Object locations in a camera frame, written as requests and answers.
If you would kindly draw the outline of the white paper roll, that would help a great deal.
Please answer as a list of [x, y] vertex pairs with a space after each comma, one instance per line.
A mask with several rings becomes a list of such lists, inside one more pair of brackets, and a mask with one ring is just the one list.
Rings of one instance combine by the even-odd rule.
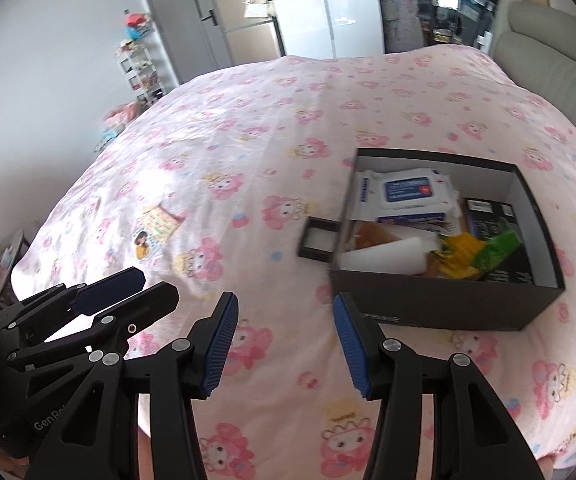
[[411, 237], [387, 244], [344, 252], [339, 257], [339, 268], [383, 274], [417, 275], [428, 269], [427, 258], [440, 244], [434, 240]]

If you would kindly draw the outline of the white blue wet wipes pack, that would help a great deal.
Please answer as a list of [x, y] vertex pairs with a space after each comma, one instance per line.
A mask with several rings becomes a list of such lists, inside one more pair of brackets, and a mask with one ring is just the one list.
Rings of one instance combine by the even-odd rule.
[[352, 219], [448, 223], [460, 217], [459, 195], [447, 174], [430, 168], [362, 171]]

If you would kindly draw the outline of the pink cartoon print blanket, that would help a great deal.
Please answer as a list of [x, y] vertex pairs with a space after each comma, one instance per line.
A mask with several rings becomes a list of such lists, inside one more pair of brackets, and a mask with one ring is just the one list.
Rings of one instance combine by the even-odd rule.
[[223, 378], [195, 405], [212, 479], [358, 479], [378, 406], [354, 389], [327, 271], [297, 254], [309, 216], [337, 218], [358, 148], [516, 165], [552, 234], [566, 289], [518, 333], [392, 328], [426, 356], [471, 354], [534, 456], [576, 466], [576, 127], [466, 47], [198, 77], [132, 122], [50, 213], [12, 274], [29, 297], [137, 266], [177, 310], [130, 343], [184, 336], [222, 292], [239, 299]]

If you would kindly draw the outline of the green yellow toy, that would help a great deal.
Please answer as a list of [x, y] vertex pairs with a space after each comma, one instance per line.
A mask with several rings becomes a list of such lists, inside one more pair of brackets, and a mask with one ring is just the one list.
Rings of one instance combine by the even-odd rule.
[[488, 240], [479, 240], [468, 232], [439, 236], [440, 247], [427, 255], [431, 276], [473, 281], [496, 271], [519, 248], [522, 241], [513, 229]]

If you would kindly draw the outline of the black cardboard shoe box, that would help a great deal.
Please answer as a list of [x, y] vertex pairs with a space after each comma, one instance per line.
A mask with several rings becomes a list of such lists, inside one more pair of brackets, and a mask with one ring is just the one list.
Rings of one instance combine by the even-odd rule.
[[[460, 196], [508, 203], [517, 216], [533, 276], [531, 284], [459, 281], [344, 270], [340, 256], [351, 212], [365, 186], [363, 170], [437, 169]], [[350, 294], [362, 313], [379, 322], [442, 330], [522, 330], [566, 290], [550, 230], [532, 188], [509, 162], [395, 148], [360, 148], [346, 188], [328, 274], [335, 294]]]

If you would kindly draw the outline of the black box inside shoebox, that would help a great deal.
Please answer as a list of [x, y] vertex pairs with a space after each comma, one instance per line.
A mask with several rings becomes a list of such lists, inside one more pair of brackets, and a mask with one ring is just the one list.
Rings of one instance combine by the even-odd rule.
[[483, 270], [479, 282], [533, 285], [530, 260], [512, 205], [494, 200], [464, 199], [468, 232], [494, 248], [501, 258], [492, 270]]

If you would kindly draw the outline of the white storage shelf rack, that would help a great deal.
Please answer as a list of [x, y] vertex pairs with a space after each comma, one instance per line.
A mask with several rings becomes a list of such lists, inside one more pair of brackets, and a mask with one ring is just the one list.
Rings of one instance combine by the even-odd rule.
[[147, 47], [124, 40], [116, 51], [116, 60], [125, 80], [143, 108], [151, 107], [166, 95], [156, 64]]

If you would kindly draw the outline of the grey upholstered headboard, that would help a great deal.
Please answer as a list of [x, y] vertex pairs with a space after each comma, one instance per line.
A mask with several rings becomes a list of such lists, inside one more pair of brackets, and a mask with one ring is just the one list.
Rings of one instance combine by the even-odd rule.
[[576, 17], [526, 0], [498, 0], [489, 55], [518, 86], [576, 126]]

